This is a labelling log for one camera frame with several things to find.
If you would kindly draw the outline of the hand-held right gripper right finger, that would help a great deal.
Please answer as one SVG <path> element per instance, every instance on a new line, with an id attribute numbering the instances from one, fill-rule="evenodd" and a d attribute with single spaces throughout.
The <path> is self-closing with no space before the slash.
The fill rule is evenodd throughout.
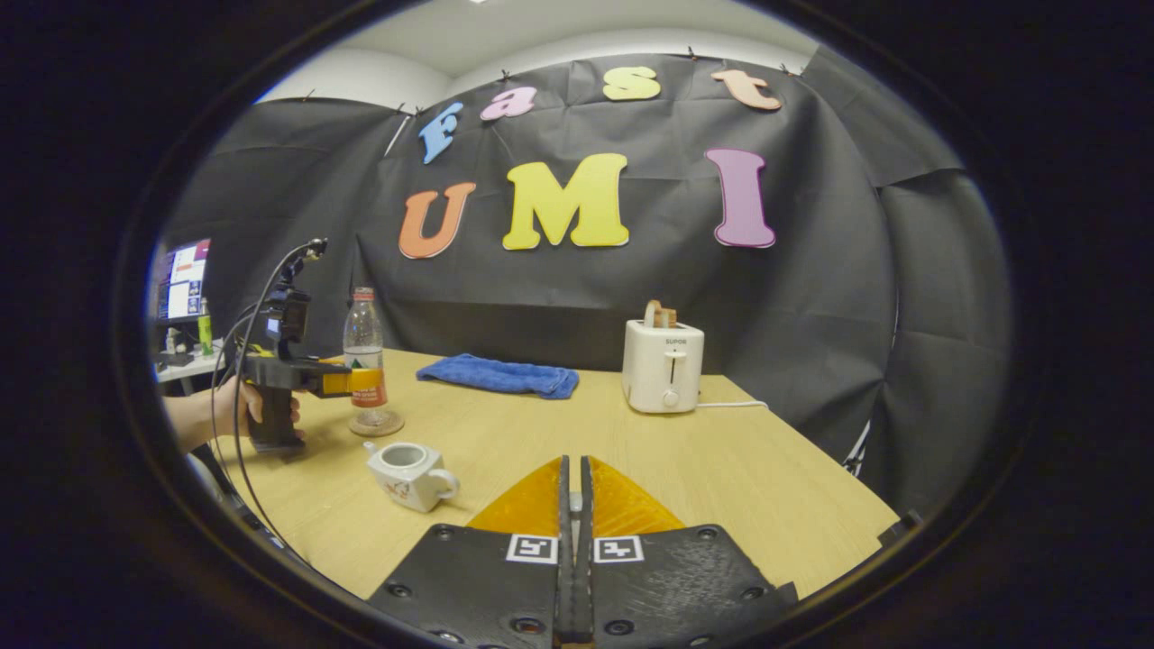
<path id="1" fill-rule="evenodd" d="M 721 525 L 682 525 L 601 460 L 580 461 L 574 640 L 593 648 L 721 648 L 799 603 Z"/>

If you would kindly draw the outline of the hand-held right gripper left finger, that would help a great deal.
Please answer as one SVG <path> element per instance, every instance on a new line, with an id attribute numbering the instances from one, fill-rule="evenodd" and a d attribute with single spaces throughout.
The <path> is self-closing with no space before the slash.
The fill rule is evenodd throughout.
<path id="1" fill-rule="evenodd" d="M 368 603 L 473 648 L 561 648 L 572 579 L 570 462 L 535 469 L 469 525 L 429 525 Z"/>

